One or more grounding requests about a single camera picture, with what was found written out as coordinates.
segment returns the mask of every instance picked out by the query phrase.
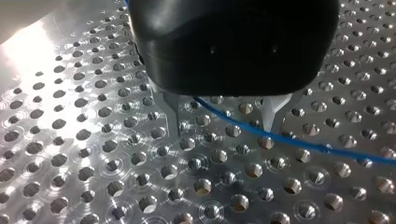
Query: perforated metal plate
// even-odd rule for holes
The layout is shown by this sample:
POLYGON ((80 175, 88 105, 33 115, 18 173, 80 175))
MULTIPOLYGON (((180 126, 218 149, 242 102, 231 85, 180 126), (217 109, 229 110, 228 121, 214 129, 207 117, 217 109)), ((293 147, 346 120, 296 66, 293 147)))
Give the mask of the perforated metal plate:
MULTIPOLYGON (((68 1, 0 46, 13 85, 0 103, 0 223, 395 222, 393 167, 241 132, 190 97, 181 138, 167 140, 122 6, 68 1)), ((283 134, 395 158, 395 12, 341 3, 283 134)), ((260 97, 205 99, 261 125, 260 97)))

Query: blue cable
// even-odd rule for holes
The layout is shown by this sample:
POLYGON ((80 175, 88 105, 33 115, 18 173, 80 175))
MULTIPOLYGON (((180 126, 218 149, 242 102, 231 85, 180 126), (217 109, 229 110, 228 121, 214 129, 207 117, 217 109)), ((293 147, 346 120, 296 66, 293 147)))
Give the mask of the blue cable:
POLYGON ((244 129, 250 133, 255 133, 260 136, 265 136, 265 137, 271 138, 277 142, 282 142, 282 143, 285 143, 285 144, 288 144, 288 145, 291 145, 294 147, 305 148, 308 150, 318 151, 321 153, 327 153, 327 154, 333 154, 333 155, 340 156, 340 157, 346 157, 346 158, 354 159, 357 161, 370 160, 372 162, 377 162, 377 163, 396 165, 396 160, 386 159, 386 158, 377 157, 377 156, 359 153, 359 152, 352 152, 352 151, 343 150, 343 149, 328 148, 328 147, 325 147, 322 145, 307 143, 305 141, 301 141, 298 139, 291 139, 291 138, 282 136, 280 134, 268 133, 264 130, 252 127, 246 123, 242 123, 240 121, 237 121, 235 119, 231 119, 231 118, 227 117, 221 111, 219 111, 215 107, 209 105, 207 102, 205 102, 203 99, 201 99, 199 97, 193 97, 193 99, 196 102, 198 102, 199 104, 201 104, 204 108, 206 108, 213 114, 217 115, 219 118, 224 119, 227 122, 229 122, 233 125, 236 125, 236 126, 240 127, 241 129, 244 129))

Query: metal sheet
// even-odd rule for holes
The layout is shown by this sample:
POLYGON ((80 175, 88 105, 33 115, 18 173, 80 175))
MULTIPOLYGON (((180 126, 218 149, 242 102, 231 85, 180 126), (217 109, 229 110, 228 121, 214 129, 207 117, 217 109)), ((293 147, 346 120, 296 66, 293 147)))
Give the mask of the metal sheet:
MULTIPOLYGON (((395 157, 395 12, 342 1, 283 134, 395 157)), ((240 132, 190 97, 167 140, 127 21, 120 1, 66 1, 0 46, 0 223, 394 223, 393 167, 240 132)), ((206 100, 260 122, 261 97, 206 100)))

